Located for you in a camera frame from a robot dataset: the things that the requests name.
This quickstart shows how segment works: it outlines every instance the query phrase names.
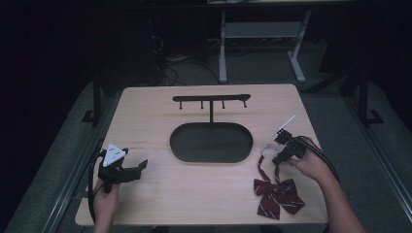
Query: bow tie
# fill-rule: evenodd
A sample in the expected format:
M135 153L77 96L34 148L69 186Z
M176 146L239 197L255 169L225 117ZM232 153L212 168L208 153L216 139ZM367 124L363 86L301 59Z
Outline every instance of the bow tie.
M305 205L305 203L297 196L296 186L293 179L280 182L279 167L276 166L276 183L271 183L270 179L260 168L263 158L263 156L260 157L257 168L263 176L264 181L254 181L256 195L262 196L257 209L257 214L260 216L279 219L281 213L280 207L283 207L289 214L296 214Z

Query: black tray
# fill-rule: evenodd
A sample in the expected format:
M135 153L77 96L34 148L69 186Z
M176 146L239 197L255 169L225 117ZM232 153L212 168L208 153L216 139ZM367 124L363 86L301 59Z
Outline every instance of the black tray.
M247 128L229 122L182 124L170 137L173 153L185 162L240 162L248 157L253 144Z

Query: person's left hand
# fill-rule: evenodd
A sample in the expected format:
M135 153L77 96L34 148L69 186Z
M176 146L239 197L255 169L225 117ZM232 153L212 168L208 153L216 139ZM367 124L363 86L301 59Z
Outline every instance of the person's left hand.
M120 185L114 183L109 193L104 191L103 181L98 180L94 187L94 213L96 222L94 232L109 232L110 227L115 219L116 210L119 205Z

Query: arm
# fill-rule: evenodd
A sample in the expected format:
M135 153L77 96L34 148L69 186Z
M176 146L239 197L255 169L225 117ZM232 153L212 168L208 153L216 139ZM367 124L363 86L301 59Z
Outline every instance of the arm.
M349 205L339 182L315 153L306 149L301 160L291 158L289 163L321 187L326 201L330 232L366 232Z
M105 193L102 187L103 181L98 180L94 188L94 212L96 222L94 233L107 233L115 219L116 209L119 204L119 184L113 184L110 193Z

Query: person's hand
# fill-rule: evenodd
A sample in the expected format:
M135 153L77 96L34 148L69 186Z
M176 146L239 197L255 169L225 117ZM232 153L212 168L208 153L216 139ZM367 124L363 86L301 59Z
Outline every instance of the person's hand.
M309 140L304 139L305 142L316 148L315 144ZM302 159L291 158L288 160L291 166L294 166L303 175L315 180L317 183L322 183L329 179L334 179L332 172L327 165L310 149L306 149L306 153Z
M114 183L109 193L104 191L102 185L103 181L99 179L93 190L95 193L93 206L96 216L94 232L109 232L119 205L120 185Z

